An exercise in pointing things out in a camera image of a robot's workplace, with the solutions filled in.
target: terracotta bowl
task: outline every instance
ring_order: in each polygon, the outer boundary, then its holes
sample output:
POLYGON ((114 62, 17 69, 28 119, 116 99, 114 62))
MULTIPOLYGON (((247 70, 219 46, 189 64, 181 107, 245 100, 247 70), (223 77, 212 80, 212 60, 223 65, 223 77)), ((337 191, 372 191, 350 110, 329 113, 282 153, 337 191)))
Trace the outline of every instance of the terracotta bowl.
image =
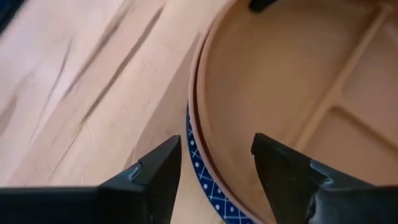
POLYGON ((249 217, 274 222, 250 153, 264 133, 377 185, 398 184, 395 3, 229 3, 204 44, 190 107, 202 157, 249 217))

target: beige dish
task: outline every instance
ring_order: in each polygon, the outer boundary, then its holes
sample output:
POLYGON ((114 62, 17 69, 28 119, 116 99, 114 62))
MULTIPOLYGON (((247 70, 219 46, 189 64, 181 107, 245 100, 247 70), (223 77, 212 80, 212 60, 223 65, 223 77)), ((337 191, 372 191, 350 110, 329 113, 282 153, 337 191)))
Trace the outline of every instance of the beige dish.
POLYGON ((256 132, 367 182, 398 184, 393 3, 279 0, 260 14, 248 4, 220 14, 197 73, 197 134, 223 190, 274 222, 250 153, 256 132))

